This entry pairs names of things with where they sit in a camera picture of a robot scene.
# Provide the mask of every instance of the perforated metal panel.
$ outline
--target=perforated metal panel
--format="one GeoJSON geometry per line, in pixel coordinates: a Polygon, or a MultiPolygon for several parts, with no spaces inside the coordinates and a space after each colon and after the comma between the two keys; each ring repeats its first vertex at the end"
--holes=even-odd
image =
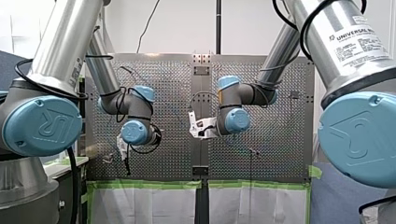
{"type": "MultiPolygon", "coordinates": [[[[210,179],[260,179],[303,182],[311,164],[314,67],[306,59],[290,66],[279,89],[279,99],[268,108],[245,106],[251,117],[248,132],[226,136],[209,143],[191,139],[188,105],[193,92],[217,91],[217,79],[237,75],[253,82],[265,57],[211,56],[209,76],[193,73],[201,58],[193,55],[116,54],[113,67],[121,85],[147,85],[156,91],[153,121],[163,130],[160,147],[152,154],[132,153],[133,179],[190,180],[193,165],[208,165],[210,179]],[[118,69],[128,66],[134,75],[118,69]],[[290,93],[299,99],[290,99],[290,93]],[[259,151],[251,157],[249,148],[259,151]]],[[[98,93],[87,77],[87,153],[91,161],[88,178],[92,180],[124,178],[126,170],[116,149],[121,124],[103,114],[96,106],[98,93]]],[[[216,100],[193,103],[197,114],[208,115],[218,105],[216,100]]]]}
{"type": "MultiPolygon", "coordinates": [[[[254,82],[263,62],[257,58],[214,56],[212,90],[219,77],[228,75],[254,82]]],[[[311,163],[313,92],[313,65],[298,59],[287,70],[274,105],[244,106],[251,119],[248,132],[225,136],[227,144],[221,139],[210,141],[209,178],[305,181],[311,163]]]]}
{"type": "MultiPolygon", "coordinates": [[[[189,129],[187,105],[191,95],[191,56],[121,54],[115,56],[113,67],[121,86],[146,85],[155,90],[152,121],[163,133],[161,145],[153,153],[131,153],[129,163],[132,175],[129,177],[153,180],[191,179],[190,134],[186,132],[189,129]],[[122,65],[133,70],[133,75],[119,69],[122,65]]],[[[90,115],[93,115],[93,122],[89,126],[92,126],[93,132],[90,152],[94,155],[88,178],[128,177],[116,149],[116,137],[122,124],[116,123],[114,116],[103,114],[95,106],[99,95],[92,80],[88,79],[87,83],[90,83],[93,92],[87,117],[90,119],[90,115]],[[110,154],[113,154],[113,161],[106,163],[110,154]]]]}

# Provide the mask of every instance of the gray joint housing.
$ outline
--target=gray joint housing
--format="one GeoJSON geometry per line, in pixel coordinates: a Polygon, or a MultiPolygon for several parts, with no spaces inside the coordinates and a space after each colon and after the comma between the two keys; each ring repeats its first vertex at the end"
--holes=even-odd
{"type": "Polygon", "coordinates": [[[115,93],[101,96],[101,107],[110,115],[117,115],[117,107],[120,107],[120,115],[127,115],[128,119],[140,121],[148,130],[148,137],[141,145],[149,144],[153,140],[154,131],[151,128],[151,107],[144,99],[131,93],[125,93],[122,101],[123,93],[117,91],[115,93]]]}
{"type": "Polygon", "coordinates": [[[230,134],[225,120],[233,109],[242,108],[242,105],[271,105],[276,100],[276,91],[268,91],[255,84],[235,83],[220,90],[220,94],[218,128],[221,134],[230,134]]]}

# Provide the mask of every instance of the black wire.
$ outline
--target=black wire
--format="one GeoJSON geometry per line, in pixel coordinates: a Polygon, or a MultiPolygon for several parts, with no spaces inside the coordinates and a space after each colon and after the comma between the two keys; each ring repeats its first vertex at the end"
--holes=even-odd
{"type": "Polygon", "coordinates": [[[282,12],[279,10],[279,7],[277,6],[277,0],[273,0],[273,5],[274,5],[274,10],[277,14],[278,17],[280,17],[280,19],[282,19],[282,21],[284,21],[287,25],[289,25],[291,28],[293,28],[294,30],[297,30],[297,26],[288,20],[288,18],[286,18],[282,12]]]}
{"type": "MultiPolygon", "coordinates": [[[[307,48],[305,47],[305,38],[306,38],[306,33],[308,31],[309,26],[311,25],[312,21],[314,20],[314,18],[327,6],[329,6],[331,3],[338,1],[338,0],[325,0],[323,2],[321,2],[317,8],[315,8],[315,10],[309,14],[309,16],[306,18],[303,27],[300,31],[300,47],[301,50],[303,51],[305,57],[312,61],[312,56],[309,54],[307,48]]],[[[367,8],[367,0],[361,0],[361,14],[364,14],[364,12],[366,11],[367,8]]]]}
{"type": "Polygon", "coordinates": [[[100,29],[100,26],[95,26],[95,29],[93,29],[93,32],[95,33],[96,31],[98,31],[100,29]]]}
{"type": "Polygon", "coordinates": [[[93,58],[93,59],[103,58],[103,59],[106,59],[106,60],[113,60],[114,59],[114,57],[111,56],[111,55],[89,55],[89,54],[87,54],[87,55],[85,55],[85,57],[86,58],[93,58]]]}
{"type": "Polygon", "coordinates": [[[283,7],[285,8],[286,12],[290,14],[288,6],[286,6],[285,0],[282,0],[283,7]]]}
{"type": "Polygon", "coordinates": [[[132,151],[134,151],[135,153],[141,154],[141,155],[147,155],[147,154],[150,154],[151,152],[155,151],[155,150],[160,146],[161,140],[163,139],[163,134],[161,133],[161,130],[160,130],[160,128],[158,128],[157,125],[155,125],[155,124],[153,124],[153,123],[151,123],[151,125],[152,125],[152,126],[154,127],[154,129],[155,129],[155,133],[157,133],[157,134],[159,135],[159,136],[158,136],[158,141],[157,141],[155,147],[152,148],[152,149],[149,150],[149,151],[140,151],[140,150],[137,150],[136,148],[134,148],[133,146],[131,146],[130,144],[128,144],[128,146],[129,146],[129,147],[132,149],[132,151]]]}
{"type": "Polygon", "coordinates": [[[251,86],[251,88],[253,88],[254,91],[258,91],[260,93],[260,95],[262,96],[262,98],[264,98],[264,100],[265,100],[265,104],[260,105],[260,107],[264,108],[264,109],[268,108],[270,101],[268,100],[268,97],[265,95],[265,93],[262,91],[262,89],[255,83],[244,83],[244,84],[251,86]]]}
{"type": "Polygon", "coordinates": [[[76,224],[78,214],[78,201],[79,201],[79,190],[78,190],[78,168],[76,158],[73,152],[73,148],[67,149],[67,154],[70,159],[70,167],[72,170],[72,184],[73,184],[73,203],[72,203],[72,214],[70,218],[71,224],[76,224]]]}
{"type": "Polygon", "coordinates": [[[67,99],[70,99],[70,100],[77,100],[77,101],[88,100],[88,98],[89,98],[88,94],[85,93],[85,92],[78,92],[78,95],[80,95],[80,97],[76,97],[76,96],[68,94],[68,93],[63,93],[61,91],[54,91],[54,90],[52,90],[52,89],[50,89],[50,88],[48,88],[48,87],[46,87],[44,85],[41,85],[41,84],[33,81],[32,79],[30,79],[28,76],[26,76],[21,71],[20,66],[22,66],[22,65],[24,65],[26,63],[31,63],[32,61],[33,61],[33,59],[25,59],[25,60],[22,60],[22,61],[18,62],[15,65],[14,70],[18,74],[18,76],[20,76],[21,78],[23,78],[25,81],[27,81],[31,85],[39,88],[40,90],[42,90],[42,91],[44,91],[46,93],[53,94],[53,95],[60,96],[60,97],[64,97],[64,98],[67,98],[67,99]]]}
{"type": "Polygon", "coordinates": [[[126,174],[127,175],[131,175],[131,168],[129,166],[129,144],[126,147],[126,158],[124,160],[124,164],[125,164],[125,169],[126,169],[126,174]]]}
{"type": "Polygon", "coordinates": [[[388,198],[383,198],[377,201],[373,201],[370,203],[366,203],[362,206],[359,207],[359,214],[361,214],[363,212],[364,209],[369,208],[369,207],[373,207],[376,205],[379,205],[381,203],[392,203],[392,202],[396,202],[396,195],[388,197],[388,198]]]}
{"type": "Polygon", "coordinates": [[[145,30],[143,31],[142,35],[141,35],[140,38],[139,38],[139,45],[137,46],[137,51],[136,51],[136,53],[139,53],[140,46],[141,46],[141,44],[142,44],[142,38],[143,38],[143,36],[146,34],[146,31],[147,31],[148,28],[149,28],[149,23],[150,23],[150,21],[151,21],[152,16],[154,15],[155,10],[157,9],[157,6],[158,6],[159,3],[160,3],[160,0],[157,1],[157,3],[156,3],[155,6],[154,6],[154,9],[152,9],[151,15],[148,17],[148,22],[146,23],[145,30]]]}
{"type": "Polygon", "coordinates": [[[119,94],[119,96],[117,97],[117,100],[116,100],[116,109],[117,109],[116,122],[117,123],[121,123],[126,117],[126,115],[122,115],[121,119],[119,119],[119,115],[121,114],[121,107],[122,107],[122,104],[124,103],[124,99],[125,99],[125,95],[126,95],[126,88],[120,87],[120,91],[121,91],[121,94],[119,94]]]}

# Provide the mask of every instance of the universal robots logo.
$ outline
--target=universal robots logo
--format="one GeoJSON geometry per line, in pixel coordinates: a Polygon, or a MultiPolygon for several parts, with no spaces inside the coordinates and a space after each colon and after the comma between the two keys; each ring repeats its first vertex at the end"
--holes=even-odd
{"type": "Polygon", "coordinates": [[[42,113],[43,124],[38,129],[35,139],[62,143],[65,141],[73,117],[59,111],[47,109],[42,113]]]}

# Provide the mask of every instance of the white cloth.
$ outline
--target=white cloth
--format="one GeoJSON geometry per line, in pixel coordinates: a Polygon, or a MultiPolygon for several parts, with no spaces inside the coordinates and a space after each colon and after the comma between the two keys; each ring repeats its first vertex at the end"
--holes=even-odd
{"type": "Polygon", "coordinates": [[[97,189],[92,224],[193,224],[196,189],[97,189]]]}
{"type": "Polygon", "coordinates": [[[209,189],[210,224],[306,224],[307,190],[209,189]]]}

